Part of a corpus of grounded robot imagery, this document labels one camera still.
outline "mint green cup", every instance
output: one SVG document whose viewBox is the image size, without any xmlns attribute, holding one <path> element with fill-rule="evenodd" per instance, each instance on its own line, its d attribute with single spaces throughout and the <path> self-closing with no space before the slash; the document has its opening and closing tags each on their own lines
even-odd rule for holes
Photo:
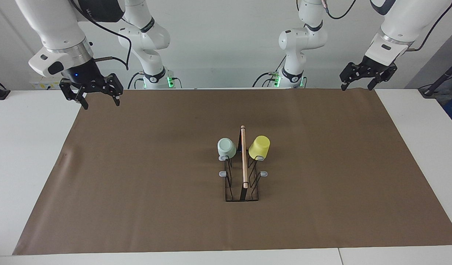
<svg viewBox="0 0 452 265">
<path fill-rule="evenodd" d="M 234 142 L 229 138 L 222 138 L 218 141 L 218 154 L 221 156 L 228 156 L 229 158 L 233 158 L 236 155 L 237 148 L 234 145 Z"/>
</svg>

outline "wooden stick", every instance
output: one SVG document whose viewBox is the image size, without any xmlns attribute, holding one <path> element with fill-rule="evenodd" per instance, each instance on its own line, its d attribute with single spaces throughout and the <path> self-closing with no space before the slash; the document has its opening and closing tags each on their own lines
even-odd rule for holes
<svg viewBox="0 0 452 265">
<path fill-rule="evenodd" d="M 246 126 L 241 126 L 241 142 L 242 142 L 242 178 L 243 187 L 249 188 L 249 179 L 247 174 L 247 149 L 246 149 Z"/>
</svg>

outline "power outlet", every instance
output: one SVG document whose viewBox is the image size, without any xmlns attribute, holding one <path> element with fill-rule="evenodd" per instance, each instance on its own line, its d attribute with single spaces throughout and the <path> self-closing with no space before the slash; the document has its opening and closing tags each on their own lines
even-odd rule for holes
<svg viewBox="0 0 452 265">
<path fill-rule="evenodd" d="M 59 89 L 60 78 L 57 77 L 41 77 L 41 79 L 31 80 L 31 86 L 37 90 Z"/>
</svg>

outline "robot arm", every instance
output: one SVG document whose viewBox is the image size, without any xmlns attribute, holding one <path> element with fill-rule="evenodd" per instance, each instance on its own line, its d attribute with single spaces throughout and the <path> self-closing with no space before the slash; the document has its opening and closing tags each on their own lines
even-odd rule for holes
<svg viewBox="0 0 452 265">
<path fill-rule="evenodd" d="M 365 77 L 373 78 L 368 85 L 370 90 L 389 81 L 397 70 L 394 61 L 407 51 L 449 2 L 451 0 L 371 0 L 374 10 L 384 15 L 384 22 L 362 62 L 350 62 L 340 74 L 342 90 Z"/>
<path fill-rule="evenodd" d="M 327 42 L 323 14 L 321 0 L 302 0 L 299 17 L 305 26 L 281 32 L 278 43 L 286 52 L 286 61 L 285 66 L 278 70 L 280 87 L 298 87 L 306 63 L 306 56 L 302 51 L 323 47 Z"/>
<path fill-rule="evenodd" d="M 173 72 L 162 64 L 162 59 L 155 50 L 165 49 L 170 44 L 170 35 L 154 20 L 149 12 L 146 0 L 125 0 L 125 20 L 128 26 L 120 30 L 120 34 L 129 37 L 132 52 L 142 65 L 146 88 L 169 88 L 169 78 Z M 118 38 L 120 44 L 128 48 L 126 39 Z"/>
<path fill-rule="evenodd" d="M 123 15 L 118 0 L 74 0 L 93 20 L 112 22 Z M 82 18 L 68 0 L 16 0 L 29 25 L 38 33 L 43 48 L 29 60 L 37 73 L 48 77 L 62 73 L 60 87 L 68 100 L 88 109 L 84 93 L 110 95 L 117 106 L 123 86 L 115 74 L 104 77 L 93 59 L 93 52 L 78 21 Z"/>
</svg>

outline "yellow cup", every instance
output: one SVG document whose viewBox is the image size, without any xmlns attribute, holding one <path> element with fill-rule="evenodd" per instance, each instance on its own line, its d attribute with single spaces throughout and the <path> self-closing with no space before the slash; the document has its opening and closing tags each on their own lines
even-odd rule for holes
<svg viewBox="0 0 452 265">
<path fill-rule="evenodd" d="M 260 135 L 258 136 L 252 145 L 249 147 L 249 155 L 251 158 L 255 160 L 259 160 L 259 156 L 265 159 L 268 154 L 268 149 L 270 148 L 270 139 L 266 136 Z"/>
</svg>

